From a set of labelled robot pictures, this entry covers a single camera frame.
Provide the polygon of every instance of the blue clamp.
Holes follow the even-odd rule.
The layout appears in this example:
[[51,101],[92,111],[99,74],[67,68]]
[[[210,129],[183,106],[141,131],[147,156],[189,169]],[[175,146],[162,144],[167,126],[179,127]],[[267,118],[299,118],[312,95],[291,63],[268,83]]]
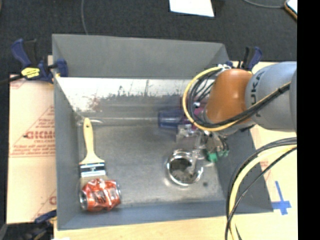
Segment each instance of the blue clamp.
[[253,67],[259,63],[261,58],[262,51],[259,49],[259,47],[246,47],[241,68],[247,71],[252,71]]
[[40,80],[52,84],[54,76],[51,69],[55,68],[58,69],[61,77],[67,77],[68,66],[63,58],[57,59],[52,65],[47,65],[44,60],[36,61],[35,44],[35,40],[24,42],[23,39],[18,39],[11,45],[13,56],[21,62],[22,77],[27,80]]

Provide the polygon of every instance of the green connector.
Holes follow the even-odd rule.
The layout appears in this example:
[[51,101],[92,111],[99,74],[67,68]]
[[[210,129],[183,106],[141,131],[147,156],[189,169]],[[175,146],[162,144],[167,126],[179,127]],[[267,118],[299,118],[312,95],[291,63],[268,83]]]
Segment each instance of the green connector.
[[206,154],[206,159],[208,160],[208,161],[212,161],[212,162],[216,162],[216,161],[218,161],[218,156],[217,156],[217,153],[216,152],[214,152],[214,153],[207,153]]

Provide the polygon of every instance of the cardboard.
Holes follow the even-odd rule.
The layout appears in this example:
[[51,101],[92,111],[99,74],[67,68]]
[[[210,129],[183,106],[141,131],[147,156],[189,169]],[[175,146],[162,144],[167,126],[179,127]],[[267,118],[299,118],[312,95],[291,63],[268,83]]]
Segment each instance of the cardboard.
[[54,87],[10,84],[6,223],[33,222],[57,206]]

